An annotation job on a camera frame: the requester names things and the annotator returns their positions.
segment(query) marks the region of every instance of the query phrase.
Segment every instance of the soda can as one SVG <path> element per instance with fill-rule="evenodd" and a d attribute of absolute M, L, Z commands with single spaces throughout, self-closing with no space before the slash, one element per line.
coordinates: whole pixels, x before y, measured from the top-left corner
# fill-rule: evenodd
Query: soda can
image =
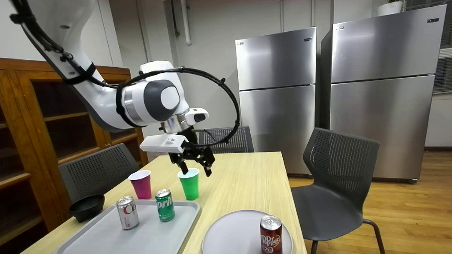
<path fill-rule="evenodd" d="M 138 225 L 137 205 L 132 196 L 125 196 L 116 202 L 122 229 L 131 229 Z"/>
<path fill-rule="evenodd" d="M 155 195 L 157 211 L 161 221 L 170 221 L 174 218 L 174 204 L 171 191 L 168 189 L 159 190 Z"/>
<path fill-rule="evenodd" d="M 283 224 L 281 220 L 272 215 L 265 215 L 260 220 L 260 243 L 262 254 L 282 254 L 283 242 L 281 239 Z"/>

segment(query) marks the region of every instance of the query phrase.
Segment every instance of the sprite logo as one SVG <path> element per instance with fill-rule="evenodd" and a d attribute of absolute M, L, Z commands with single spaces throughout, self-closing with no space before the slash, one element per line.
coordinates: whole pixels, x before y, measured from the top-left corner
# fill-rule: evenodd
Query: sprite logo
<path fill-rule="evenodd" d="M 171 204 L 173 203 L 173 198 L 172 197 L 168 197 L 168 199 L 166 199 L 165 201 L 157 201 L 157 208 L 165 208 L 165 207 L 169 207 Z"/>

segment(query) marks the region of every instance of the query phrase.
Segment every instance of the chair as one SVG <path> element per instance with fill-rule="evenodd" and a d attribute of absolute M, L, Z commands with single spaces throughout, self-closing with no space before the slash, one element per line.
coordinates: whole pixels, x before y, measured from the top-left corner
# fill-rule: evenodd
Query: chair
<path fill-rule="evenodd" d="M 105 194 L 138 170 L 138 163 L 124 144 L 61 164 L 63 182 L 71 201 Z"/>
<path fill-rule="evenodd" d="M 205 129 L 199 133 L 199 144 L 209 144 L 220 140 L 231 132 L 232 128 Z M 250 127 L 241 126 L 231 137 L 229 142 L 210 147 L 214 154 L 225 153 L 252 153 L 254 152 L 251 140 Z"/>
<path fill-rule="evenodd" d="M 373 226 L 380 253 L 384 254 L 380 230 L 363 218 L 379 143 L 370 139 L 315 128 L 303 154 L 314 177 L 309 186 L 292 188 L 303 237 L 318 241 L 343 236 L 363 223 Z"/>

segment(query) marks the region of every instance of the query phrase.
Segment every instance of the diet coke can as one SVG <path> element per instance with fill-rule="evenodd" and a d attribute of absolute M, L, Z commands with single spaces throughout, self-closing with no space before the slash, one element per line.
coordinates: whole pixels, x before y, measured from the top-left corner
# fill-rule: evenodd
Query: diet coke can
<path fill-rule="evenodd" d="M 131 229 L 138 225 L 137 205 L 132 196 L 125 196 L 116 202 L 122 229 Z"/>
<path fill-rule="evenodd" d="M 281 240 L 283 224 L 281 220 L 272 215 L 265 215 L 260 220 L 260 244 L 262 254 L 282 254 L 283 242 Z"/>

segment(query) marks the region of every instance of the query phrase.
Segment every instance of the chair backrest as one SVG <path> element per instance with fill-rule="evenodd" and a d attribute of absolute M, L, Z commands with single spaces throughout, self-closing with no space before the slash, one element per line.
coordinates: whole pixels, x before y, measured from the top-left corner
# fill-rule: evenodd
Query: chair backrest
<path fill-rule="evenodd" d="M 109 147 L 59 166 L 71 201 L 105 194 L 130 174 L 138 163 L 124 144 Z"/>
<path fill-rule="evenodd" d="M 314 185 L 344 196 L 362 210 L 369 192 L 379 143 L 315 128 L 303 154 Z"/>
<path fill-rule="evenodd" d="M 220 140 L 228 135 L 232 127 L 206 129 L 216 140 Z M 199 133 L 199 143 L 209 144 L 215 140 L 206 132 Z M 252 153 L 254 152 L 253 141 L 251 140 L 250 127 L 240 126 L 237 132 L 231 137 L 228 143 L 217 144 L 210 147 L 214 154 L 225 153 Z"/>

